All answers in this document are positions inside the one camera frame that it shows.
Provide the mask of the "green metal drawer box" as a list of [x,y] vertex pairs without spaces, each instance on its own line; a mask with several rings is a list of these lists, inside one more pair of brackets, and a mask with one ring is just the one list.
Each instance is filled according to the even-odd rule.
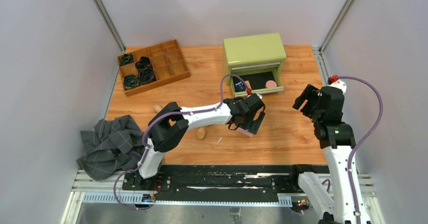
[[[258,94],[284,91],[280,72],[287,55],[279,33],[226,38],[223,40],[223,68],[225,74],[238,75]],[[274,80],[275,88],[265,83]]]

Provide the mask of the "pink round powder puff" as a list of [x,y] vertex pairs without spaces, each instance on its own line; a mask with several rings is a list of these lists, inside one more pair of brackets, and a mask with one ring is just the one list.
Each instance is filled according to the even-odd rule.
[[278,85],[277,85],[277,83],[276,83],[276,81],[274,81],[274,80],[268,80],[268,81],[266,81],[266,83],[265,83],[265,87],[266,88],[275,88],[275,87],[277,87]]

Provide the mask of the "pink rectangular card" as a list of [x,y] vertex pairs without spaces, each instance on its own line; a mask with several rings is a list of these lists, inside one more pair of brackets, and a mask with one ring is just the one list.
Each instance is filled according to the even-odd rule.
[[252,137],[253,136],[253,134],[251,132],[249,132],[247,130],[244,130],[242,128],[238,128],[237,131],[240,132],[240,133],[242,133],[242,134],[244,134],[245,136],[248,136],[248,137]]

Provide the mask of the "round navy compact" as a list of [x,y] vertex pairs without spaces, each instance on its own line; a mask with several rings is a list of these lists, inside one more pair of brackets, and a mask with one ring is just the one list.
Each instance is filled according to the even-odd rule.
[[234,79],[234,90],[235,92],[245,92],[247,85],[245,82],[242,82],[241,80]]

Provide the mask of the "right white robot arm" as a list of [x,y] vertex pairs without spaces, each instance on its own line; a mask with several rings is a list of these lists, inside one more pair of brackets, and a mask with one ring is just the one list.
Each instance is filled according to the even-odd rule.
[[307,85],[296,98],[293,108],[300,110],[314,126],[314,134],[328,163],[331,187],[329,194],[308,165],[296,166],[297,173],[288,178],[289,187],[304,192],[319,217],[319,223],[371,223],[365,208],[353,152],[354,132],[342,120],[344,93],[340,88]]

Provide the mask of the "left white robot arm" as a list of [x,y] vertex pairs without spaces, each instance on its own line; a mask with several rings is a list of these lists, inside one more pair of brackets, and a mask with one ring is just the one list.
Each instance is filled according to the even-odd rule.
[[142,190],[151,189],[164,155],[176,148],[188,131],[226,125],[229,130],[243,130],[255,135],[264,116],[262,97],[254,93],[199,107],[179,107],[176,102],[170,102],[149,122],[143,133],[145,151],[137,164],[139,173],[135,184]]

